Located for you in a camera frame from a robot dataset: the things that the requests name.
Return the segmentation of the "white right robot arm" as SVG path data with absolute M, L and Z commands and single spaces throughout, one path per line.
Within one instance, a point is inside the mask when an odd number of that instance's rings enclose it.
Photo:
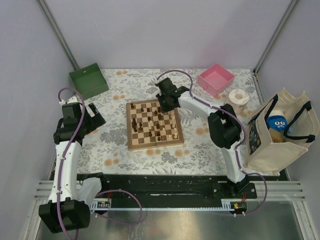
M 176 108 L 189 110 L 208 122 L 209 134 L 213 143 L 222 151 L 228 178 L 228 194 L 239 198 L 246 191 L 249 181 L 241 165 L 238 145 L 241 143 L 242 124 L 239 122 L 231 105 L 221 107 L 211 105 L 192 94 L 192 89 L 176 87 L 165 78 L 155 84 L 160 93 L 156 95 L 160 109 L 166 113 Z

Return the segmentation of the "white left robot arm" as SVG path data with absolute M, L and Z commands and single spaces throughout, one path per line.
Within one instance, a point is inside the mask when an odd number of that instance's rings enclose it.
M 48 229 L 56 234 L 84 229 L 90 223 L 90 206 L 95 196 L 107 195 L 109 186 L 98 177 L 89 176 L 77 187 L 77 169 L 86 135 L 105 124 L 105 119 L 93 103 L 87 109 L 73 96 L 62 103 L 63 117 L 53 135 L 56 150 L 56 170 L 46 204 L 39 207 L 39 216 Z

